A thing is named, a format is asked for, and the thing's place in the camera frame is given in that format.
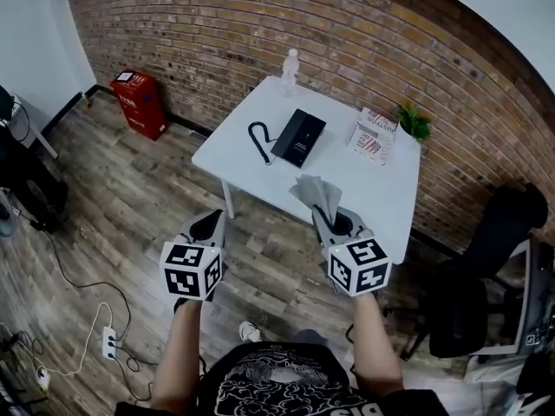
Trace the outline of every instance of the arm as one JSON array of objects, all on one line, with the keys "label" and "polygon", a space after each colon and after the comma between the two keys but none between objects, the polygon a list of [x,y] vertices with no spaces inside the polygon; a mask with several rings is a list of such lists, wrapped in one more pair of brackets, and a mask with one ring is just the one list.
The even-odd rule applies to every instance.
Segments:
[{"label": "arm", "polygon": [[372,294],[354,298],[355,376],[361,391],[382,397],[403,389],[401,363]]},{"label": "arm", "polygon": [[200,301],[188,301],[177,308],[154,378],[152,409],[184,416],[196,405],[201,307]]}]

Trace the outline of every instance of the white wall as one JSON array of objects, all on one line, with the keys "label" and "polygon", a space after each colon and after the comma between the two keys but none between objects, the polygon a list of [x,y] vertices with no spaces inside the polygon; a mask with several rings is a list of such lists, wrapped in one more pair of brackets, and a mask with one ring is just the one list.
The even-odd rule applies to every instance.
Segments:
[{"label": "white wall", "polygon": [[460,0],[503,34],[555,91],[555,0]]},{"label": "white wall", "polygon": [[[0,0],[0,30],[0,84],[40,128],[96,84],[67,0]],[[15,136],[22,136],[25,123],[17,120]]]}]

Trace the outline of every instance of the red box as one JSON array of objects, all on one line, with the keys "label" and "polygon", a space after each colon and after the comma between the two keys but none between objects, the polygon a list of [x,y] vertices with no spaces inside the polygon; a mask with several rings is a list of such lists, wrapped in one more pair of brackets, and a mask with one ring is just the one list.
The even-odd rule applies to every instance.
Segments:
[{"label": "red box", "polygon": [[[125,73],[131,75],[121,80]],[[157,140],[166,130],[167,122],[156,91],[156,80],[151,75],[126,69],[110,86],[120,101],[129,126],[149,139]]]}]

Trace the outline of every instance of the graphic print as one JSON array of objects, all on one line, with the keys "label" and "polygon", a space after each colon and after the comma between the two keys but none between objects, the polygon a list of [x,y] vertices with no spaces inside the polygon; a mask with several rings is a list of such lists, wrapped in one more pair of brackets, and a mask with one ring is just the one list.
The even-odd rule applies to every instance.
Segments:
[{"label": "graphic print", "polygon": [[383,285],[387,271],[387,263],[359,271],[356,279],[356,293]]},{"label": "graphic print", "polygon": [[218,280],[222,277],[222,268],[219,262],[219,254],[205,269],[205,285],[206,294],[210,294],[210,290],[216,285]]},{"label": "graphic print", "polygon": [[204,248],[187,245],[174,245],[167,256],[166,263],[173,265],[184,265],[186,267],[198,267]]},{"label": "graphic print", "polygon": [[378,142],[373,137],[370,137],[366,141],[362,141],[362,143],[359,140],[358,146],[362,149],[365,149],[366,151],[369,151],[372,154],[376,154],[378,151],[382,149],[382,145],[380,145],[380,142]]},{"label": "graphic print", "polygon": [[348,384],[330,382],[321,370],[312,359],[283,350],[249,354],[225,376],[214,413],[310,416],[365,402]]},{"label": "graphic print", "polygon": [[347,245],[347,249],[359,267],[387,257],[375,239]]},{"label": "graphic print", "polygon": [[333,254],[331,255],[331,277],[346,290],[349,290],[351,270]]},{"label": "graphic print", "polygon": [[194,271],[165,269],[167,290],[175,295],[200,297],[199,275]]}]

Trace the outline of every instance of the office chair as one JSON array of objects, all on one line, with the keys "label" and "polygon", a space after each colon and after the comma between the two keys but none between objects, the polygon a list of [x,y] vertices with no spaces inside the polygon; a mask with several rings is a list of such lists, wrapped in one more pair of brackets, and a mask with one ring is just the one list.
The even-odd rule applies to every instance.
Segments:
[{"label": "office chair", "polygon": [[467,250],[459,257],[437,266],[420,300],[418,309],[385,308],[392,313],[423,316],[424,323],[415,343],[401,358],[410,359],[427,335],[430,353],[440,358],[456,357],[483,348],[487,334],[488,309],[486,285],[480,280],[495,278],[497,272],[532,228],[541,228],[547,220],[547,201],[532,184],[526,190],[499,188],[489,200],[484,216]]}]

